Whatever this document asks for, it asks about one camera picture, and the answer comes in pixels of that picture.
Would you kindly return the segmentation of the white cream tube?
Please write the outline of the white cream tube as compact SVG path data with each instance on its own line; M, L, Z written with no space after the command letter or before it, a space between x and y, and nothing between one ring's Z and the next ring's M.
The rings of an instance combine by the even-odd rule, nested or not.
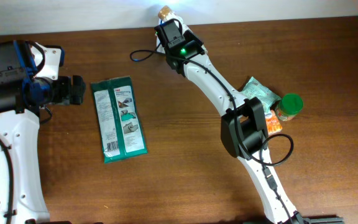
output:
M158 25L163 24L164 22L169 21L170 19L175 19L175 25L178 28L181 28L181 33L184 34L186 31L192 32L192 30L184 23L182 17L180 17L174 10L168 6L164 6L158 12Z

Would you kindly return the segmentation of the green wipes packet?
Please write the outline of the green wipes packet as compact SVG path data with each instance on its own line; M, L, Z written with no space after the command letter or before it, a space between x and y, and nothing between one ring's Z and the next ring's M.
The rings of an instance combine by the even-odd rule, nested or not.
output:
M104 163L148 153L130 77L91 84Z

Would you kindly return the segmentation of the green lid seasoning jar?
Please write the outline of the green lid seasoning jar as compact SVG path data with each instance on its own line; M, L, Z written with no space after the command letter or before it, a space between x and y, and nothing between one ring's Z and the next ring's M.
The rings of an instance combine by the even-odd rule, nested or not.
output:
M303 100L295 93L286 94L276 105L275 114L280 121L293 119L303 109Z

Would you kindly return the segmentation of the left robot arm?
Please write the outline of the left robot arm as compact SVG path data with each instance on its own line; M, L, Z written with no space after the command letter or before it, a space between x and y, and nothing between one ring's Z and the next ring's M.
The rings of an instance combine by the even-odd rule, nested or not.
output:
M65 52L30 40L0 43L0 223L50 223L38 138L50 105L80 105L82 77L59 75Z

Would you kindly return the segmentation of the teal tissue pack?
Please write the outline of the teal tissue pack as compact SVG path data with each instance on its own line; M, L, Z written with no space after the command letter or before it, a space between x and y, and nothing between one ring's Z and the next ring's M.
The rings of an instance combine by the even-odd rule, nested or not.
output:
M263 86L256 78L251 77L241 93L248 99L258 98L261 102L266 117L271 117L270 108L281 98L266 86Z

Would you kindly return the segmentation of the orange tissue pack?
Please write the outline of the orange tissue pack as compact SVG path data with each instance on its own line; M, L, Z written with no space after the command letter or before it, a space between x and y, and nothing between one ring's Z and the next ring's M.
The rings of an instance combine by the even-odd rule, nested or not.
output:
M279 122L274 110L271 110L268 115L265 116L265 122L267 125L268 135L277 134L282 131L283 127Z

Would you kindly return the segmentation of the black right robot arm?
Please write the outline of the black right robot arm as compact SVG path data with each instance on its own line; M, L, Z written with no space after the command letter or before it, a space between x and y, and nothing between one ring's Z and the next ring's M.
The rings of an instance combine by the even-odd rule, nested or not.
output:
M246 98L216 70L203 42L177 18L161 19L155 28L167 63L193 82L221 117L221 141L226 151L246 168L259 194L266 223L344 223L341 217L307 218L296 209L278 179L272 162L261 101Z

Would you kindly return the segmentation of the white barcode scanner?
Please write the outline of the white barcode scanner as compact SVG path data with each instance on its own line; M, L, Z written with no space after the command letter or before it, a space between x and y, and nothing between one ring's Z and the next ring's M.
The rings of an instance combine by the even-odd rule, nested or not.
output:
M158 24L155 27L155 35L157 37L157 52L165 53L165 44L167 42L167 35L165 28L162 24L165 22L162 19L158 20Z

